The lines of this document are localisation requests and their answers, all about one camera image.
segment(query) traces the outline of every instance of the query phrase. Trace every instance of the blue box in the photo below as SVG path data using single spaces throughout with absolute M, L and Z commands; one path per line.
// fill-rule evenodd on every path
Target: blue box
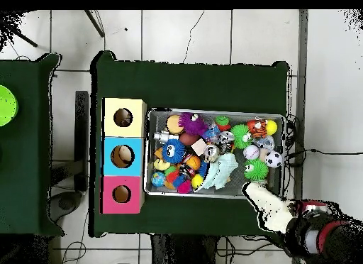
M 129 146 L 133 150 L 134 160 L 130 166 L 119 168 L 112 163 L 111 154 L 115 147 L 120 145 Z M 104 151 L 104 175 L 125 175 L 125 176 L 141 176 L 143 173 L 143 138 L 114 138 L 105 137 Z

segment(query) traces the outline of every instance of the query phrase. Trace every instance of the purple fuzzy toy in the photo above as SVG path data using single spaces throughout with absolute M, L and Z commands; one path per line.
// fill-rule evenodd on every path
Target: purple fuzzy toy
M 186 133 L 202 136 L 208 129 L 208 125 L 198 114 L 182 113 L 179 118 L 179 126 L 183 126 Z

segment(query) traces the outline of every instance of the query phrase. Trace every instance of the baseball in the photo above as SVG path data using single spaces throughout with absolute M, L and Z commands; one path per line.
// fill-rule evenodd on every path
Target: baseball
M 259 148 L 256 145 L 250 145 L 243 150 L 243 155 L 248 160 L 254 160 L 259 157 Z

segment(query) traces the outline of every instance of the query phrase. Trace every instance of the green spiky ball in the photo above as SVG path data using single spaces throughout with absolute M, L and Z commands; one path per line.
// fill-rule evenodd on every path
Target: green spiky ball
M 265 162 L 262 162 L 259 158 L 255 160 L 247 160 L 245 166 L 253 165 L 253 170 L 246 172 L 245 177 L 248 180 L 264 180 L 269 172 L 269 168 L 267 167 Z
M 221 126 L 226 126 L 230 122 L 230 119 L 226 116 L 218 116 L 216 117 L 216 124 Z
M 165 171 L 164 171 L 164 174 L 165 176 L 167 177 L 169 173 L 175 171 L 177 168 L 175 166 L 170 166 L 169 168 L 167 168 Z
M 247 142 L 244 142 L 244 140 L 242 140 L 243 136 L 245 134 L 247 134 L 249 132 L 249 128 L 247 125 L 245 124 L 240 124 L 240 125 L 235 125 L 232 127 L 232 129 L 230 130 L 230 132 L 235 135 L 235 147 L 239 148 L 239 149 L 244 149 L 248 146 L 251 145 L 252 139 L 250 139 Z

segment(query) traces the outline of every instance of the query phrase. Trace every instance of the yellow ball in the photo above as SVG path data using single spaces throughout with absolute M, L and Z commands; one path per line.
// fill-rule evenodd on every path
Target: yellow ball
M 277 131 L 277 124 L 273 120 L 267 120 L 266 124 L 267 135 L 272 136 Z
M 195 175 L 191 179 L 191 186 L 193 187 L 193 189 L 198 188 L 201 184 L 203 184 L 203 178 L 201 175 Z

